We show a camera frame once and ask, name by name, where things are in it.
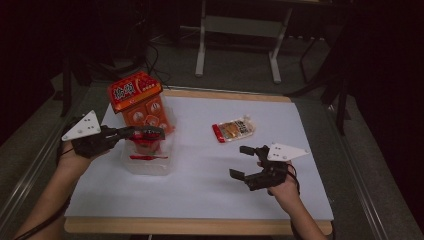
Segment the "white tabletop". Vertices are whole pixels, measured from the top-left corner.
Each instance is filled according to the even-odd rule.
[[[120,161],[123,141],[96,159],[80,179],[67,217],[142,217],[182,219],[288,219],[265,189],[249,191],[229,176],[229,169],[246,174],[261,171],[257,157],[239,153],[239,146],[270,146],[277,142],[310,149],[293,103],[166,97],[177,119],[167,176],[130,173]],[[253,136],[218,143],[212,124],[249,115]],[[109,106],[103,125],[123,127]],[[316,220],[333,214],[315,165],[313,153],[293,161],[301,198]]]

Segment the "dark background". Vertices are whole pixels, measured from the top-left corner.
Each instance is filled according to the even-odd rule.
[[[2,1],[0,144],[54,94],[49,80],[62,71],[64,44],[72,43],[96,61],[110,64],[113,57],[143,54],[145,46],[128,46],[128,39],[147,39],[152,26],[177,42],[180,25],[199,25],[200,1],[152,2],[150,11],[145,12],[146,8],[137,5],[139,1]],[[405,200],[424,229],[424,193],[420,191],[424,184],[424,6],[418,1],[357,4],[324,69],[332,74],[348,67],[349,94],[356,98]],[[240,16],[251,11],[237,4],[231,7],[239,9],[236,14]],[[277,14],[249,14],[263,19],[280,17],[279,9],[272,9]],[[211,11],[222,11],[222,5],[213,5]],[[322,26],[316,25],[317,19],[340,21],[339,15],[326,11],[314,6],[296,10],[289,35],[306,39],[320,36]],[[134,26],[145,31],[144,35]]]

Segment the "red packaging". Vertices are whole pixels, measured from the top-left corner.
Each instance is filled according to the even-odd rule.
[[[138,72],[108,87],[115,113],[122,113],[127,126],[155,126],[171,133],[160,93],[162,85],[145,72]]]

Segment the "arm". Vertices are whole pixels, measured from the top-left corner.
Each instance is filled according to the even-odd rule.
[[[296,182],[292,177],[287,176],[284,183],[269,188],[269,191],[275,196],[281,208],[289,214],[302,239],[327,239],[303,205],[297,191]]]
[[[63,152],[72,149],[70,142],[65,142]],[[32,209],[31,213],[15,234],[15,238],[31,230],[51,217],[71,195],[78,179],[95,159],[87,159],[76,155],[73,150],[60,157],[56,171]],[[60,216],[30,239],[61,239],[64,216]]]

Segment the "small snack package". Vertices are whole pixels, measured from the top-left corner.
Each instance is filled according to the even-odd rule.
[[[212,129],[218,142],[225,143],[251,136],[255,126],[250,121],[250,117],[245,115],[229,122],[213,124]]]

